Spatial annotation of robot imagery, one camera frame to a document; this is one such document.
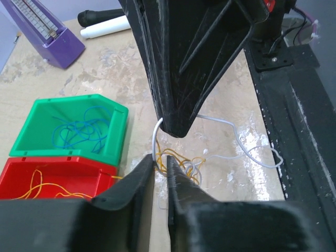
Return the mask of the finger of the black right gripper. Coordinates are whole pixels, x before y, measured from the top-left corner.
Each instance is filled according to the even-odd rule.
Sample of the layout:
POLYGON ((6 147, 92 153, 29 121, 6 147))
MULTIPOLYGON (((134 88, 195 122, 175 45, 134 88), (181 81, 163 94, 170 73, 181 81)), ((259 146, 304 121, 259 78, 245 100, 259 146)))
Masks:
POLYGON ((255 26, 265 21, 265 1, 168 1, 169 68, 183 138, 202 104, 255 26))
POLYGON ((169 2, 119 1, 131 26, 152 95, 155 113, 163 119, 161 129, 173 136, 184 135, 178 123, 169 68, 169 2))

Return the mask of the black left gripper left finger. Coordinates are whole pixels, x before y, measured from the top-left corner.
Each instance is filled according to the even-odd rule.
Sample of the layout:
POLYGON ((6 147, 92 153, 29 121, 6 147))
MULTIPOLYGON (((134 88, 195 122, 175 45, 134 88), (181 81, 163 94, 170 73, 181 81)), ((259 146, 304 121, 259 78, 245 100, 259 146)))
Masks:
POLYGON ((146 155, 91 201, 1 201, 1 251, 148 251, 153 189, 146 155))

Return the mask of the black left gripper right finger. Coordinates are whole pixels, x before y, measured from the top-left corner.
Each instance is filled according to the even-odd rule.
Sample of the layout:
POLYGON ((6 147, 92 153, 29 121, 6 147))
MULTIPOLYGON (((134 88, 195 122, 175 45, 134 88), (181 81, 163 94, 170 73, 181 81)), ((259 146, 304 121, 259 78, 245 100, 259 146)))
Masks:
POLYGON ((335 251, 335 239, 296 201, 222 202, 167 157, 171 251, 335 251))

